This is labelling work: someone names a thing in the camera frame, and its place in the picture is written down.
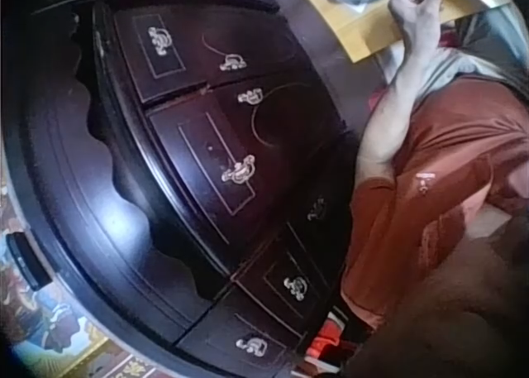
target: yellow table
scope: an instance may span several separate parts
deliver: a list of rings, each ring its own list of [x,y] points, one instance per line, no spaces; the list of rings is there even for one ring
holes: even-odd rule
[[[320,12],[353,62],[401,39],[388,11],[388,0],[376,0],[362,12],[344,3],[309,0]],[[509,0],[495,0],[496,6]],[[488,8],[480,0],[443,0],[441,21],[449,22]]]

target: ornate handle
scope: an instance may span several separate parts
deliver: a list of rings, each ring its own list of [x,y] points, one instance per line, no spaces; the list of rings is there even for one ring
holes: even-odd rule
[[[222,182],[233,181],[235,184],[244,184],[255,174],[255,156],[248,155],[242,163],[237,161],[233,170],[222,173]]]
[[[327,203],[325,199],[320,196],[317,198],[317,200],[312,205],[312,208],[307,214],[307,220],[313,221],[315,219],[322,220],[325,217],[325,213],[327,211]]]
[[[249,105],[257,105],[263,100],[263,89],[248,90],[245,93],[237,95],[239,103],[248,103]]]
[[[171,35],[164,28],[151,26],[148,30],[150,41],[156,49],[156,54],[160,57],[167,55],[167,48],[173,45]]]
[[[256,357],[263,357],[268,348],[268,343],[264,339],[252,337],[247,341],[243,338],[238,339],[235,346]]]
[[[290,294],[294,296],[294,298],[301,302],[305,299],[305,294],[308,290],[307,281],[301,276],[298,276],[294,279],[286,278],[283,282],[283,285],[285,288],[290,290]]]
[[[230,70],[244,69],[248,66],[242,56],[238,54],[228,54],[224,57],[224,62],[219,65],[219,69],[222,72]]]

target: hand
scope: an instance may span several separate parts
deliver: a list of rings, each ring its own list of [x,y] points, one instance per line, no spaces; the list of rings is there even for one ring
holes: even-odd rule
[[[403,34],[408,58],[426,64],[441,38],[441,0],[389,0],[389,11]]]

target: orange shirt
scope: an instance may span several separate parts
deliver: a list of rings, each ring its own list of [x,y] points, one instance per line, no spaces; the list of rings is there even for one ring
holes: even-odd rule
[[[353,194],[341,293],[378,327],[454,249],[486,201],[513,214],[529,202],[529,112],[505,86],[461,78],[412,115],[395,182]]]

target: dresser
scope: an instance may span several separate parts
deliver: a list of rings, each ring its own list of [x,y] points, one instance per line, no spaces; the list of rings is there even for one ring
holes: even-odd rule
[[[277,4],[25,2],[2,33],[25,275],[181,375],[288,376],[337,294],[355,151]]]

